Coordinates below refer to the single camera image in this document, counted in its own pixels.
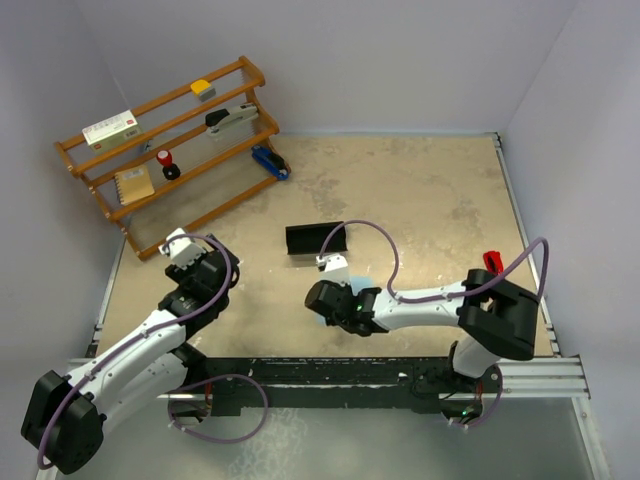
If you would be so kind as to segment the light blue cleaning cloth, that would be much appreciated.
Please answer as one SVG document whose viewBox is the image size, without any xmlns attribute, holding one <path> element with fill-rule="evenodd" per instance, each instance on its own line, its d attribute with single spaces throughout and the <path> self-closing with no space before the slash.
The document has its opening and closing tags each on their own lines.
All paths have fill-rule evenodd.
<svg viewBox="0 0 640 480">
<path fill-rule="evenodd" d="M 351 283 L 347 285 L 351 286 L 354 295 L 357 297 L 354 313 L 355 325 L 352 328 L 337 327 L 358 335 L 370 335 L 374 330 L 372 321 L 374 303 L 381 289 L 374 287 L 371 280 L 366 277 L 355 277 L 350 280 Z"/>
</svg>

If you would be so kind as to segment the black glasses case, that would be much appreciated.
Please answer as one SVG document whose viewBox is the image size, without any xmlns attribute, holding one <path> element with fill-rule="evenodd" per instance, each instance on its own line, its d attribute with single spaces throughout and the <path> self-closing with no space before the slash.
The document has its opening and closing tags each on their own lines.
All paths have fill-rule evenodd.
<svg viewBox="0 0 640 480">
<path fill-rule="evenodd" d="M 285 241 L 288 255 L 317 255 L 327 236 L 341 221 L 324 222 L 285 227 Z M 330 239 L 325 253 L 347 251 L 347 235 L 345 228 L 340 228 Z"/>
</svg>

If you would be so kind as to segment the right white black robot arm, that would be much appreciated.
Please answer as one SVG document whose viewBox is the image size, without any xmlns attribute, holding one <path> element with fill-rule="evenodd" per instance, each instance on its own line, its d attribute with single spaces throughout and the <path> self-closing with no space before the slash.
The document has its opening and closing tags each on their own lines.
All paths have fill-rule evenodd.
<svg viewBox="0 0 640 480">
<path fill-rule="evenodd" d="M 356 292 L 350 283 L 316 282 L 304 305 L 328 326 L 361 337 L 409 327 L 458 327 L 466 337 L 453 347 L 446 383 L 467 391 L 500 359 L 534 357 L 537 294 L 483 269 L 436 289 L 392 295 L 379 287 Z"/>
</svg>

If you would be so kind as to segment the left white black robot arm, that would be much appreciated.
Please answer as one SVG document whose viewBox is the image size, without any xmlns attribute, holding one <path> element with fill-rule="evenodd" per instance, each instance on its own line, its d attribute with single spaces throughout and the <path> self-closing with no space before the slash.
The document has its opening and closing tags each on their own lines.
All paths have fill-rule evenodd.
<svg viewBox="0 0 640 480">
<path fill-rule="evenodd" d="M 21 426 L 41 470 L 78 471 L 105 436 L 158 395 L 194 392 L 206 378 L 189 358 L 190 339 L 229 305 L 239 260 L 214 235 L 175 230 L 160 251 L 176 287 L 132 332 L 66 374 L 51 370 L 35 383 Z"/>
</svg>

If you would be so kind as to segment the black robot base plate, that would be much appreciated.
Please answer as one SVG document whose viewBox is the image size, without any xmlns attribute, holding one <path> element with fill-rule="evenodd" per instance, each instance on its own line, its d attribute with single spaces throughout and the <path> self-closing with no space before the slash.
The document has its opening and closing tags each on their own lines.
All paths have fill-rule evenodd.
<svg viewBox="0 0 640 480">
<path fill-rule="evenodd" d="M 419 414 L 479 412 L 481 398 L 502 391 L 496 366 L 480 378 L 453 371 L 448 357 L 208 357 L 183 344 L 171 351 L 187 369 L 180 386 L 204 391 L 215 378 L 210 414 L 245 408 L 402 409 Z"/>
</svg>

